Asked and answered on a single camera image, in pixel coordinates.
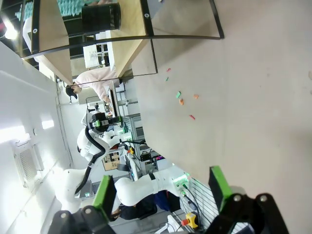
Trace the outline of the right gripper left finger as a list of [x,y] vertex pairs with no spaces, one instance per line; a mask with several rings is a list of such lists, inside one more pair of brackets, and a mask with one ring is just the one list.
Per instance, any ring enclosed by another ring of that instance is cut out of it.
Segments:
[[93,205],[71,213],[61,210],[55,213],[49,234],[113,234],[109,225],[110,215],[116,197],[113,178],[104,176],[97,190]]

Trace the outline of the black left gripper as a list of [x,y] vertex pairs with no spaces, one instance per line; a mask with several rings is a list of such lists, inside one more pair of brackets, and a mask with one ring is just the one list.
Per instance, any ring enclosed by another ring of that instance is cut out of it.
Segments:
[[109,127],[109,121],[105,113],[95,113],[88,122],[88,127],[94,133],[104,133]]

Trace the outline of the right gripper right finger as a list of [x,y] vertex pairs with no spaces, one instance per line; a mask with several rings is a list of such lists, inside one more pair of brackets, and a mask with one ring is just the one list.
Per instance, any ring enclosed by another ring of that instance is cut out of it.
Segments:
[[221,168],[210,167],[209,187],[219,215],[206,230],[208,234],[231,234],[238,223],[247,226],[239,234],[287,234],[289,231],[271,194],[250,198],[230,188]]

